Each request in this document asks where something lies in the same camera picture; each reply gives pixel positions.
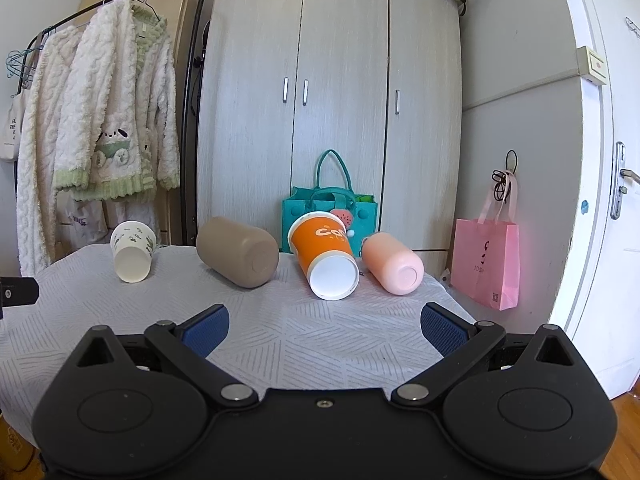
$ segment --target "paper cup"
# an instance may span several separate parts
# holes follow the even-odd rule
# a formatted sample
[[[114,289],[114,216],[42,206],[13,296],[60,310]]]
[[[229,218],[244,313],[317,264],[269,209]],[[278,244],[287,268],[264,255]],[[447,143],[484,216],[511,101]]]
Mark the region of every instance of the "paper cup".
[[[336,215],[323,211],[303,215],[293,223],[287,238],[318,298],[341,300],[356,289],[360,271],[347,229]]]
[[[151,270],[155,250],[156,234],[142,222],[123,222],[111,234],[113,267],[123,282],[144,280]]]

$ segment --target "wardrobe door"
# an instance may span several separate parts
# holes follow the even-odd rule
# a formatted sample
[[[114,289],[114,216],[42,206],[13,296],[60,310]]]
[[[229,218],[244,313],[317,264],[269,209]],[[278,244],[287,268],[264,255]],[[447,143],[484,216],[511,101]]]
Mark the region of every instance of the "wardrobe door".
[[[389,0],[389,112],[380,229],[448,250],[456,206],[462,76],[453,0]]]
[[[198,224],[226,216],[280,240],[290,193],[302,0],[215,0],[198,131]]]
[[[334,148],[356,192],[380,200],[385,143],[387,0],[304,0],[300,28],[292,184],[311,187]],[[337,163],[323,186],[344,186]]]

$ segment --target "orange paper cup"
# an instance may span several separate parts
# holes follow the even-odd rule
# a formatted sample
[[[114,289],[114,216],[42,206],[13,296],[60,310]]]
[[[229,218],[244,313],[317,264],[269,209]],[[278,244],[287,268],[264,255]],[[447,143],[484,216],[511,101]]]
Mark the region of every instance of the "orange paper cup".
[[[360,271],[347,229],[336,215],[324,211],[307,213],[293,223],[287,238],[318,298],[341,300],[356,289]]]

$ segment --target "brown bottle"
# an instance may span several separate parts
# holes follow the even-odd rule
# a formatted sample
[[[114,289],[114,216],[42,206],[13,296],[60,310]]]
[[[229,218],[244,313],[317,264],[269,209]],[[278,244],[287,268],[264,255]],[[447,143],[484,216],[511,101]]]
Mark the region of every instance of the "brown bottle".
[[[244,288],[268,282],[278,267],[278,243],[267,231],[214,216],[198,229],[200,259]]]

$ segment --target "teal tote bag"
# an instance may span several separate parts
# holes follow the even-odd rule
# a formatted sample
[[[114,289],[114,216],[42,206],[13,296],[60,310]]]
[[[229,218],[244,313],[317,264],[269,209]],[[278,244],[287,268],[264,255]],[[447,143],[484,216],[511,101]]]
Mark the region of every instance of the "teal tote bag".
[[[342,166],[347,188],[320,187],[320,169],[329,153],[333,153]],[[378,204],[373,195],[355,194],[351,186],[351,176],[347,167],[335,150],[326,150],[318,161],[316,186],[313,189],[294,187],[291,196],[282,201],[282,251],[290,253],[287,235],[298,218],[312,211],[335,214],[347,228],[347,238],[355,256],[360,255],[362,240],[376,231]]]

